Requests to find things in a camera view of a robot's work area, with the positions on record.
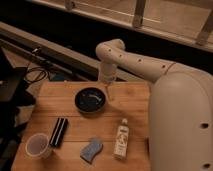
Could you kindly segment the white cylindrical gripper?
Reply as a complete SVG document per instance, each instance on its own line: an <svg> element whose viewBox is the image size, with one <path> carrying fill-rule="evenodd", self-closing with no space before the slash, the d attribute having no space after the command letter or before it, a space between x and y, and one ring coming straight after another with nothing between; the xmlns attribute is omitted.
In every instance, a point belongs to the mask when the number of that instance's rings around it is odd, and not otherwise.
<svg viewBox="0 0 213 171"><path fill-rule="evenodd" d="M108 96L109 101L113 101L113 96L110 90L110 85L112 82L116 80L116 70L117 66L115 64L101 62L98 80L102 83L105 83L106 94Z"/></svg>

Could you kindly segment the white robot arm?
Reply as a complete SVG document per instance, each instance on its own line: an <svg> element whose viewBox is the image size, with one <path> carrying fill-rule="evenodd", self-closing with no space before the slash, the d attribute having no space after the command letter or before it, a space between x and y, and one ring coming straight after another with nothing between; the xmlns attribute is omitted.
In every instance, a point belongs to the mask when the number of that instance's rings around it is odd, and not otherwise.
<svg viewBox="0 0 213 171"><path fill-rule="evenodd" d="M151 84L151 171L213 171L213 75L175 61L129 53L120 39L96 46L98 79L122 67Z"/></svg>

